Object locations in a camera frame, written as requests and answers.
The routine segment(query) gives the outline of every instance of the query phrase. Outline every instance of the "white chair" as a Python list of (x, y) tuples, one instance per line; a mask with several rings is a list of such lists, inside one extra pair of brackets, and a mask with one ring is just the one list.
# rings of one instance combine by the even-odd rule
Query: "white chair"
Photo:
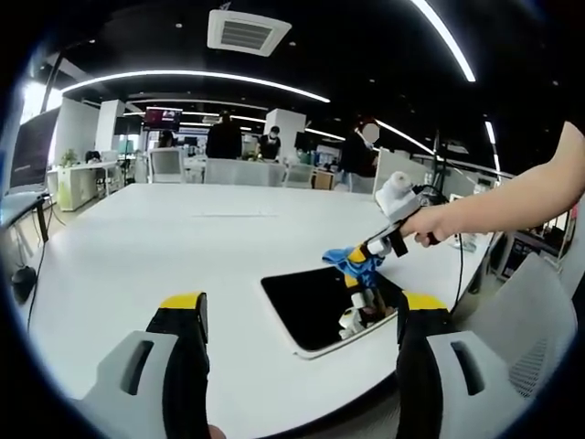
[(278, 187), (286, 167), (261, 162), (209, 158), (205, 169), (206, 185), (242, 185)]
[(148, 152), (151, 183), (186, 183), (182, 148), (155, 148)]
[(312, 189), (313, 172), (314, 166), (311, 165), (289, 165), (284, 186)]
[(562, 360), (577, 318), (555, 269), (530, 253), (495, 297), (463, 325), (506, 363), (510, 382), (528, 399)]

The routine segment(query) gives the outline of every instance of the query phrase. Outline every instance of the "cable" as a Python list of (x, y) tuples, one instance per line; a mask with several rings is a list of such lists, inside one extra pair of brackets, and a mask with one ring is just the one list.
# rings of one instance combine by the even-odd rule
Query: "cable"
[[(447, 199), (447, 197), (445, 197), (443, 195), (443, 193), (433, 185), (416, 186), (416, 189), (418, 190), (418, 192), (416, 192), (416, 193), (422, 192), (425, 188), (430, 188), (430, 189), (434, 190), (435, 193), (441, 199), (443, 204), (449, 203), (449, 200)], [(457, 295), (455, 296), (455, 303), (453, 305), (453, 308), (451, 309), (451, 313), (453, 313), (455, 311), (455, 308), (457, 307), (457, 305), (459, 304), (459, 301), (461, 300), (461, 287), (463, 284), (463, 239), (462, 239), (461, 233), (457, 233), (457, 237), (459, 239), (459, 254), (460, 254), (460, 262), (461, 263), (459, 266), (459, 283), (457, 285)]]
[[(47, 230), (51, 225), (51, 220), (53, 219), (53, 211), (48, 214), (48, 221), (47, 221)], [(30, 332), (30, 318), (33, 315), (33, 306), (35, 305), (35, 299), (37, 299), (37, 288), (38, 288), (38, 280), (40, 277), (40, 269), (43, 266), (43, 261), (45, 261), (45, 249), (47, 248), (47, 243), (43, 243), (43, 250), (40, 253), (40, 261), (38, 262), (37, 267), (37, 281), (35, 282), (35, 286), (32, 291), (32, 298), (30, 299), (30, 307), (28, 308), (28, 319), (27, 319), (27, 332)]]
[(451, 309), (451, 314), (455, 312), (455, 308), (457, 308), (457, 305), (459, 304), (459, 301), (461, 299), (461, 284), (463, 282), (463, 240), (461, 237), (461, 233), (457, 233), (457, 236), (459, 237), (459, 255), (461, 258), (461, 265), (459, 268), (459, 285), (457, 286), (457, 295), (455, 296), (455, 304)]
[(63, 226), (67, 226), (67, 223), (63, 222), (58, 216), (57, 213), (55, 213), (55, 208), (53, 206), (53, 197), (51, 197), (50, 194), (48, 194), (48, 204), (51, 207), (51, 212), (52, 215), (55, 217), (55, 220), (57, 220), (61, 225)]

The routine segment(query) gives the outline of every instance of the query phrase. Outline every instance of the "white pillar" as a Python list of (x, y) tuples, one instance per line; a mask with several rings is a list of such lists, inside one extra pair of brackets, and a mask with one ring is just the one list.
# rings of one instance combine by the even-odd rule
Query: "white pillar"
[(77, 160), (84, 163), (85, 153), (94, 149), (100, 110), (84, 103), (63, 98), (55, 132), (54, 165), (72, 150)]
[(281, 138), (281, 157), (296, 155), (296, 150), (294, 149), (296, 134), (304, 133), (306, 121), (307, 116), (304, 114), (289, 112), (280, 108), (266, 114), (264, 133), (269, 133), (273, 126), (278, 126), (281, 129), (281, 133), (279, 134)]
[(97, 151), (111, 151), (118, 149), (120, 136), (113, 135), (116, 118), (124, 113), (124, 102), (107, 101), (101, 103), (98, 130), (95, 135), (95, 149)]

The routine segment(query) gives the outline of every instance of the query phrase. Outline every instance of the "black screen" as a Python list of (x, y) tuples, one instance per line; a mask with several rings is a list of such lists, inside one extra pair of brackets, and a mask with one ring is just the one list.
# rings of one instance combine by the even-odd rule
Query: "black screen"
[(294, 147), (308, 153), (317, 149), (317, 142), (308, 133), (297, 133)]
[(12, 162), (10, 187), (43, 185), (60, 108), (43, 112), (20, 125)]
[(140, 134), (143, 121), (140, 116), (121, 116), (116, 119), (113, 135)]

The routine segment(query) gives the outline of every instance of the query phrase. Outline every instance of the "human hand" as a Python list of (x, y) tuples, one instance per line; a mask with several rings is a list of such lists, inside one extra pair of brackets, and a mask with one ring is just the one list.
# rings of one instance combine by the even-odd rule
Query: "human hand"
[(432, 233), (438, 241), (445, 241), (457, 232), (454, 221), (447, 218), (450, 205), (422, 208), (412, 215), (400, 228), (402, 236), (416, 233), (414, 240), (424, 247), (431, 245), (429, 234)]

